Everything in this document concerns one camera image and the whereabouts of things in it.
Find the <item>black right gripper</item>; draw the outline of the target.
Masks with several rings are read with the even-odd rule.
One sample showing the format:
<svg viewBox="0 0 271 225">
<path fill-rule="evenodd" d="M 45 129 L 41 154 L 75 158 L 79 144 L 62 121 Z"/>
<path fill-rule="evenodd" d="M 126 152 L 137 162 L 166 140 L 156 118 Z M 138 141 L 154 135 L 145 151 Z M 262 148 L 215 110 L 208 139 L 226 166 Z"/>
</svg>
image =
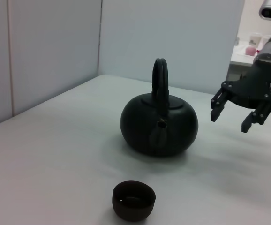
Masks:
<svg viewBox="0 0 271 225">
<path fill-rule="evenodd" d="M 237 81 L 225 81 L 211 99 L 211 121 L 216 121 L 226 102 L 249 109 L 251 112 L 241 124 L 241 131 L 247 133 L 252 124 L 263 125 L 271 113 L 271 62 L 256 60 L 246 76 Z"/>
</svg>

